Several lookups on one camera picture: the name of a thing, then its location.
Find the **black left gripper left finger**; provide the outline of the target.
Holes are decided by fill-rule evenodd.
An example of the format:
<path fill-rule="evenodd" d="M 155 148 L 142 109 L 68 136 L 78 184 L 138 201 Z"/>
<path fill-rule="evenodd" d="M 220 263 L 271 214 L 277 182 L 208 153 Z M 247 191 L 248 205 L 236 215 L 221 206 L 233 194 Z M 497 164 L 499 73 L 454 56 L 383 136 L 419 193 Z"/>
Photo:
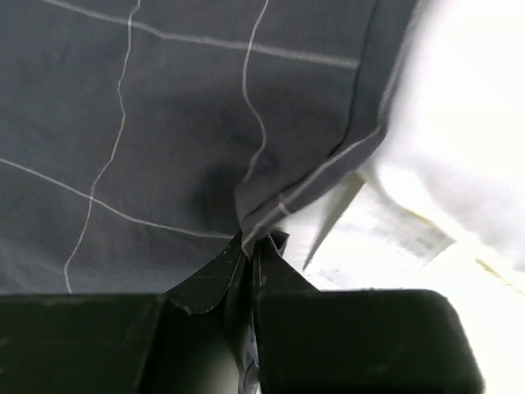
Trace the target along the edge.
<path fill-rule="evenodd" d="M 240 243 L 164 295 L 4 296 L 2 392 L 237 392 L 249 316 Z"/>

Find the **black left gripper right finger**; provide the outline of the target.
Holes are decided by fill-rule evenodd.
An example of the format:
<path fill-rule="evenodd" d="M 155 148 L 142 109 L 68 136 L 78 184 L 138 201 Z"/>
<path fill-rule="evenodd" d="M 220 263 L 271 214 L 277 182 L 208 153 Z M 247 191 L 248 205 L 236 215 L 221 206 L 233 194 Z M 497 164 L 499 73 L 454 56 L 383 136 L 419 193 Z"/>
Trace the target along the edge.
<path fill-rule="evenodd" d="M 265 393 L 481 393 L 459 316 L 430 290 L 319 291 L 280 254 L 253 252 L 253 319 Z"/>

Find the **white pillow with yellow band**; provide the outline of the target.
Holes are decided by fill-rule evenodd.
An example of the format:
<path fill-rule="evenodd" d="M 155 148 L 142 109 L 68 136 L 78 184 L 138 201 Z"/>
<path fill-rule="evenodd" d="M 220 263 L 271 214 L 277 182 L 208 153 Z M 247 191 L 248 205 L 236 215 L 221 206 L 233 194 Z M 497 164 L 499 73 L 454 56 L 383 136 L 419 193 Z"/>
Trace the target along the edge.
<path fill-rule="evenodd" d="M 524 287 L 524 4 L 428 1 L 359 175 Z"/>

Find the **dark grey checked pillowcase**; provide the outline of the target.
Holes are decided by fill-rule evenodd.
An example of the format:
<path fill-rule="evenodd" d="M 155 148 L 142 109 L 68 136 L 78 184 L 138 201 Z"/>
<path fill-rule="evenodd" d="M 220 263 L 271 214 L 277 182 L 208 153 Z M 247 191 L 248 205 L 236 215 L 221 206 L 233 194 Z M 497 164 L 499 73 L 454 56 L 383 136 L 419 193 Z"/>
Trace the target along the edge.
<path fill-rule="evenodd" d="M 417 1 L 4 1 L 1 292 L 164 292 L 382 142 Z"/>

